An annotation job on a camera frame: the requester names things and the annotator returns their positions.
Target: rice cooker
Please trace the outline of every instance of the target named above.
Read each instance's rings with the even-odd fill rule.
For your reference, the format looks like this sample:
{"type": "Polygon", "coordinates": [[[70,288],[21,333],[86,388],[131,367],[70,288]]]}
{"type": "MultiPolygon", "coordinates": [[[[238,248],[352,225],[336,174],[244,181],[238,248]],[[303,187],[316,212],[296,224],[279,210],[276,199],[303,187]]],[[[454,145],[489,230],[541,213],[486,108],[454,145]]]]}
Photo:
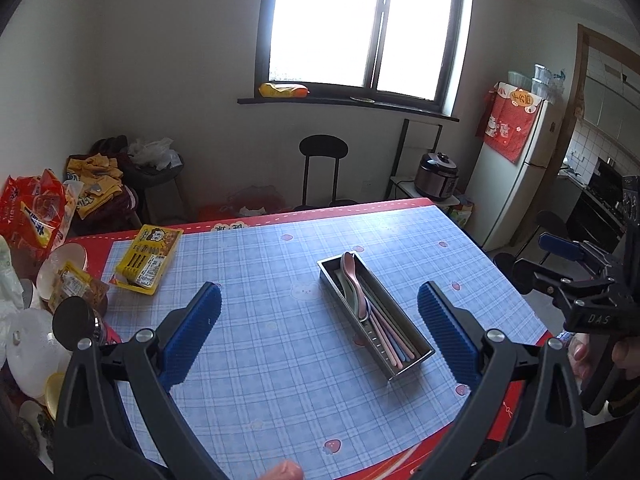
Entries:
{"type": "Polygon", "coordinates": [[[415,174],[415,189],[435,202],[446,200],[458,183],[458,167],[445,153],[425,153],[415,174]]]}

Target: black lid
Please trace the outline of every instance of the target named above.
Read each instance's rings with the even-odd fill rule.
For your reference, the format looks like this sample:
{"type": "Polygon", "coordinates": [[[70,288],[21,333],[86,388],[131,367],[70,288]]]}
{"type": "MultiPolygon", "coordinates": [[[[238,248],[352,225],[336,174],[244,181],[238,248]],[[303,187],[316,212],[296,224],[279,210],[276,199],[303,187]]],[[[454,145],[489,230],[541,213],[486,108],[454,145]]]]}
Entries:
{"type": "Polygon", "coordinates": [[[83,337],[94,339],[95,312],[79,296],[63,300],[53,314],[53,335],[67,350],[73,352],[83,337]]]}
{"type": "Polygon", "coordinates": [[[458,174],[456,163],[449,158],[449,155],[442,152],[425,153],[420,160],[420,166],[425,170],[439,171],[452,176],[458,174]]]}

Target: kitchen cabinet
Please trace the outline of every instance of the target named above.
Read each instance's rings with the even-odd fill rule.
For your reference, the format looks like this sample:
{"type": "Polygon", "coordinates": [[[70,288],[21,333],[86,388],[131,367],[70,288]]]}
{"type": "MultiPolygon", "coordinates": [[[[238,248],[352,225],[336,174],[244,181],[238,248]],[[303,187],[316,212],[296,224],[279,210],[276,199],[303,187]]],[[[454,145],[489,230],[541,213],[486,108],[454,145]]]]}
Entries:
{"type": "Polygon", "coordinates": [[[600,120],[597,126],[609,137],[617,139],[620,134],[620,126],[622,124],[622,115],[627,107],[630,107],[618,94],[606,88],[602,99],[602,110],[600,111],[600,120]]]}
{"type": "Polygon", "coordinates": [[[640,110],[628,102],[625,105],[618,142],[635,156],[640,156],[640,110]]]}
{"type": "Polygon", "coordinates": [[[584,119],[598,125],[605,87],[591,78],[584,80],[584,119]]]}
{"type": "Polygon", "coordinates": [[[544,209],[556,213],[566,222],[580,198],[584,184],[578,184],[572,177],[561,171],[546,197],[544,209]]]}

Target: barcode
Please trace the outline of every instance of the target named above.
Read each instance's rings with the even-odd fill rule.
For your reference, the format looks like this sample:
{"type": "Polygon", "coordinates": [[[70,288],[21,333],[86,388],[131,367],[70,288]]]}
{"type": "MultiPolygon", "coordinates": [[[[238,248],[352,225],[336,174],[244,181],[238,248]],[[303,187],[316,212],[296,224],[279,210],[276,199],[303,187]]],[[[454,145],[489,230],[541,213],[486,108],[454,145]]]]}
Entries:
{"type": "Polygon", "coordinates": [[[86,285],[76,278],[72,272],[66,272],[62,278],[62,291],[67,296],[80,296],[84,294],[86,285]]]}
{"type": "Polygon", "coordinates": [[[141,286],[151,286],[156,278],[156,274],[158,274],[158,269],[160,269],[162,262],[164,262],[164,256],[149,256],[149,260],[136,280],[138,284],[141,286]]]}

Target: white refrigerator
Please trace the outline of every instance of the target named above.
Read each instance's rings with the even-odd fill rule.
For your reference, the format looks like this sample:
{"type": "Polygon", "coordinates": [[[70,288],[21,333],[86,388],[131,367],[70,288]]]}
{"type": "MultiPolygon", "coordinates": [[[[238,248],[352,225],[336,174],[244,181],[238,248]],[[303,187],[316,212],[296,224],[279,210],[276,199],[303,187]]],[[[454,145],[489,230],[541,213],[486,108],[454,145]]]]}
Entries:
{"type": "Polygon", "coordinates": [[[516,162],[485,142],[465,195],[474,209],[465,231],[484,251],[509,243],[529,208],[556,148],[562,115],[543,101],[516,162]]]}

